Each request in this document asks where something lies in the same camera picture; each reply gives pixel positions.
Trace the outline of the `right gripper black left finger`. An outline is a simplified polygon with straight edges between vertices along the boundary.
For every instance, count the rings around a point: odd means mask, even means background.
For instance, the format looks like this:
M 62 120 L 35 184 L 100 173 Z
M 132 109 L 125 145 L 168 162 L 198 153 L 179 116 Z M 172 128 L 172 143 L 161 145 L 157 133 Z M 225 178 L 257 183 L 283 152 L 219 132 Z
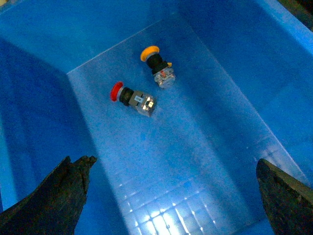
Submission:
M 72 235 L 87 201 L 94 156 L 65 157 L 23 200 L 0 214 L 2 235 Z

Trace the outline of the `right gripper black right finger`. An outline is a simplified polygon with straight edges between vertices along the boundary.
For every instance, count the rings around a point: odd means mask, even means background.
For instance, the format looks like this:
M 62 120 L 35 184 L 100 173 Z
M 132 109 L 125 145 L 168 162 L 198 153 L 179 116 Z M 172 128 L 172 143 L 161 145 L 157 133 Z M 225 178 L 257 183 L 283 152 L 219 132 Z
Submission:
M 276 235 L 313 233 L 313 190 L 265 159 L 256 166 L 263 208 Z

